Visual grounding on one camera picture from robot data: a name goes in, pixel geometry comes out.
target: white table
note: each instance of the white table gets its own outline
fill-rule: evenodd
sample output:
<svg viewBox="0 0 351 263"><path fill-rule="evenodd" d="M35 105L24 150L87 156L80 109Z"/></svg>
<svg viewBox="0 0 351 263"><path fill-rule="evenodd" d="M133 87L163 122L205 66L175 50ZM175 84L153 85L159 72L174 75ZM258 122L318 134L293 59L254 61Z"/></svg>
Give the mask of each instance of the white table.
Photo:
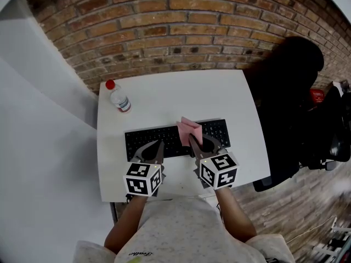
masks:
<svg viewBox="0 0 351 263"><path fill-rule="evenodd" d="M98 167L104 202L125 202L123 174L127 166L124 133L175 125L182 116L200 121L225 119L231 147L241 168L234 186L270 175L267 151L256 107L241 70L171 72L116 80L129 97L132 109L118 112L101 84L98 111ZM174 196L209 197L189 156L165 158L166 178L157 199Z"/></svg>

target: bottle label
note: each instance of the bottle label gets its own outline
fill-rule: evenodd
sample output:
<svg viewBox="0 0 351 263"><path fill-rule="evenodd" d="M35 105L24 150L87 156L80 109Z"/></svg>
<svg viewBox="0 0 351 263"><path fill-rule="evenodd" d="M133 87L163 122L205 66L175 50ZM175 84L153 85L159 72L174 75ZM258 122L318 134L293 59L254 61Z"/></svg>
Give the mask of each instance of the bottle label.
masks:
<svg viewBox="0 0 351 263"><path fill-rule="evenodd" d="M119 103L119 107L122 111L127 111L131 107L129 99L126 97L121 103Z"/></svg>

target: water bottle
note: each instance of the water bottle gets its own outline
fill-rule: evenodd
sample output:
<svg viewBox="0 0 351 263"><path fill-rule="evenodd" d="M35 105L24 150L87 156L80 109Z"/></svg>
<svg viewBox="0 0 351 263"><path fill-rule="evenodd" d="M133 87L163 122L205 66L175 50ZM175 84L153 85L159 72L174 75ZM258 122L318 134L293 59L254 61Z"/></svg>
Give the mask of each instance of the water bottle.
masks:
<svg viewBox="0 0 351 263"><path fill-rule="evenodd" d="M120 85L117 85L113 80L108 80L106 82L106 87L110 91L110 101L119 111L124 113L131 109L131 102L122 91Z"/></svg>

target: person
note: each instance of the person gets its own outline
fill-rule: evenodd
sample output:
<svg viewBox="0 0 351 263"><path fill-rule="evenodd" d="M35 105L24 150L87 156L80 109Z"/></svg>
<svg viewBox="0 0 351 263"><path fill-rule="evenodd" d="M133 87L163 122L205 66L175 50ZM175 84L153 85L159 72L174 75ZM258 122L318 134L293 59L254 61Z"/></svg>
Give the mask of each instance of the person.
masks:
<svg viewBox="0 0 351 263"><path fill-rule="evenodd" d="M215 193L223 221L198 197L146 202L134 196L104 247L79 241L73 262L294 262L281 235L257 235L230 188Z"/></svg>

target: black keyboard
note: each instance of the black keyboard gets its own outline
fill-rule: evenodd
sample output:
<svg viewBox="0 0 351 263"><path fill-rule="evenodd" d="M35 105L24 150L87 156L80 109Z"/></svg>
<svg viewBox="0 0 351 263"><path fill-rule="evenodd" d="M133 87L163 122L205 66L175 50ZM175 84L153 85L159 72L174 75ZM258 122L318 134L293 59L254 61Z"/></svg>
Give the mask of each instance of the black keyboard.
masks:
<svg viewBox="0 0 351 263"><path fill-rule="evenodd" d="M230 147L227 124L224 119L207 122L197 122L202 125L202 132L218 139L223 147ZM139 131L130 131L124 134L126 137L127 159L130 161L136 150L146 143L163 140L165 143L164 158L185 156L191 154L191 148L182 146L178 127L176 125L164 128L155 128Z"/></svg>

